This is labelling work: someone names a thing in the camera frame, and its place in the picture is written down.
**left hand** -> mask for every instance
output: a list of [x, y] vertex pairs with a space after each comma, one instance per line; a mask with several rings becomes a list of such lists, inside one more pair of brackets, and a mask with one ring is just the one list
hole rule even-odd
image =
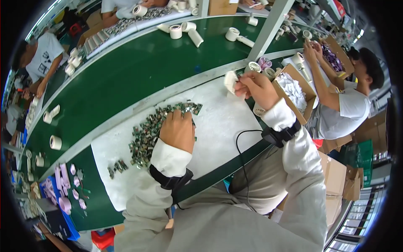
[[38, 97], [38, 99], [40, 99], [41, 96], [44, 94], [45, 88], [46, 88], [46, 82], [45, 82], [45, 80], [43, 80], [43, 81], [39, 84], [38, 90], [37, 90], [37, 92], [36, 92], [36, 97]]
[[316, 53], [315, 49], [312, 48], [311, 42], [308, 39], [305, 39], [305, 43], [303, 44], [303, 54], [305, 60], [311, 65], [316, 63]]
[[150, 8], [151, 6], [154, 5], [154, 0], [143, 0], [143, 2], [140, 5]]

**wire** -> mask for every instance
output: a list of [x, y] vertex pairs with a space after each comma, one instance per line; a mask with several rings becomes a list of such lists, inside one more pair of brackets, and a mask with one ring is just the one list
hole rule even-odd
[[246, 200], [247, 200], [249, 206], [253, 209], [253, 211], [257, 212], [257, 211], [253, 208], [253, 206], [250, 204], [250, 202], [249, 202], [249, 180], [248, 180], [248, 176], [246, 175], [245, 162], [243, 161], [242, 153], [241, 153], [241, 151], [239, 150], [239, 147], [238, 147], [238, 138], [239, 138], [239, 136], [240, 136], [242, 133], [245, 133], [245, 132], [254, 132], [254, 131], [263, 132], [263, 130], [260, 130], [260, 129], [244, 130], [243, 132], [241, 132], [241, 133], [238, 134], [237, 139], [235, 140], [235, 144], [236, 144], [236, 146], [237, 146], [237, 150], [238, 150], [238, 152], [239, 152], [239, 156], [241, 157], [242, 169], [243, 169], [243, 173], [244, 173], [245, 179], [246, 179], [246, 187], [247, 187]]

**white t-shirt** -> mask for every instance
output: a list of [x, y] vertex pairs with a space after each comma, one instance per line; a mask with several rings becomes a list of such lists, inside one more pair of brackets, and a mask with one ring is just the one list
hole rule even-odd
[[36, 49], [35, 55], [31, 62], [25, 67], [33, 83], [37, 82], [40, 77], [45, 77], [53, 60], [60, 54], [63, 54], [63, 59], [60, 61], [59, 66], [64, 64], [69, 56], [64, 52], [64, 48], [57, 40], [56, 36], [52, 33], [45, 32], [38, 39], [38, 48]]
[[101, 13], [111, 12], [115, 7], [118, 10], [124, 7], [132, 7], [141, 0], [102, 0]]
[[344, 81], [344, 90], [339, 93], [340, 112], [319, 104], [315, 111], [318, 117], [317, 139], [333, 140], [347, 136], [367, 119], [370, 113], [370, 100], [355, 90], [357, 83]]
[[14, 135], [17, 128], [17, 120], [20, 117], [22, 110], [13, 104], [7, 109], [7, 124], [6, 129], [11, 134]]

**hand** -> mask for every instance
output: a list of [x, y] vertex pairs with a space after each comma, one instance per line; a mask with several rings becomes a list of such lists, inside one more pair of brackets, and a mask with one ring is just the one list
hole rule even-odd
[[314, 40], [314, 41], [311, 41], [311, 46], [315, 50], [316, 58], [318, 60], [321, 60], [323, 58], [322, 57], [323, 51], [322, 51], [322, 46], [320, 45], [320, 43]]
[[179, 109], [175, 109], [173, 113], [168, 113], [162, 123], [160, 138], [164, 143], [192, 154], [195, 145], [195, 127], [192, 124], [192, 114], [186, 112], [182, 117], [182, 112]]
[[36, 91], [36, 97], [38, 97], [38, 99], [40, 99], [42, 97], [42, 95], [44, 94], [45, 88], [46, 88], [46, 82], [45, 82], [45, 80], [43, 80], [39, 84], [38, 89]]
[[309, 39], [305, 39], [305, 43], [303, 44], [303, 54], [305, 57], [305, 60], [310, 64], [315, 64], [316, 63], [316, 51], [312, 48], [312, 45], [309, 41]]
[[143, 0], [143, 2], [140, 5], [150, 8], [151, 6], [154, 5], [154, 0]]
[[118, 11], [116, 11], [116, 17], [118, 19], [132, 19], [132, 18], [134, 18], [135, 15], [133, 15], [133, 13], [132, 13], [134, 7], [135, 7], [135, 5], [133, 5], [132, 7], [120, 8]]
[[234, 88], [237, 96], [246, 94], [247, 99], [252, 96], [255, 102], [266, 111], [270, 110], [280, 100], [269, 79], [256, 71], [244, 73]]

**graphic t-shirt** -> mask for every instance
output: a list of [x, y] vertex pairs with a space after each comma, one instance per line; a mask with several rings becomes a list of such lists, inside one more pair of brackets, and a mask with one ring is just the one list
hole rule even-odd
[[64, 64], [69, 56], [64, 52], [64, 48], [57, 40], [56, 36], [52, 33], [45, 32], [38, 39], [38, 48], [36, 49], [35, 55], [31, 62], [25, 67], [32, 82], [35, 83], [40, 77], [45, 77], [53, 60], [60, 54], [63, 54], [63, 59], [60, 61], [59, 66]]

